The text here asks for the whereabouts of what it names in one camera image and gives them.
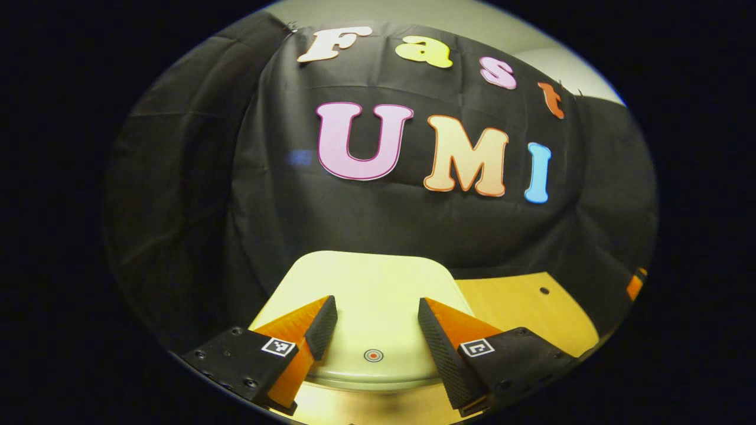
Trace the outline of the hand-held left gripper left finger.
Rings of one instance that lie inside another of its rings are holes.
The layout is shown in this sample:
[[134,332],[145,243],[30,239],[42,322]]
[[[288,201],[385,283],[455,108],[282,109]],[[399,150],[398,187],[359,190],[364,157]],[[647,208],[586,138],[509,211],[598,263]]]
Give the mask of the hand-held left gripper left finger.
[[324,357],[337,320],[335,297],[325,296],[254,330],[232,326],[182,360],[250,403],[294,414],[295,396]]

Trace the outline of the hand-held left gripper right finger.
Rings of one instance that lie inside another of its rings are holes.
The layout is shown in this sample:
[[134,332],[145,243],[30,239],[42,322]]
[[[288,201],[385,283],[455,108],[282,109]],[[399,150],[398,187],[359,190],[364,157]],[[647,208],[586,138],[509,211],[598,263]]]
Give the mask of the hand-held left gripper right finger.
[[461,414],[512,406],[578,363],[526,326],[502,331],[429,297],[419,299],[418,321],[448,400]]

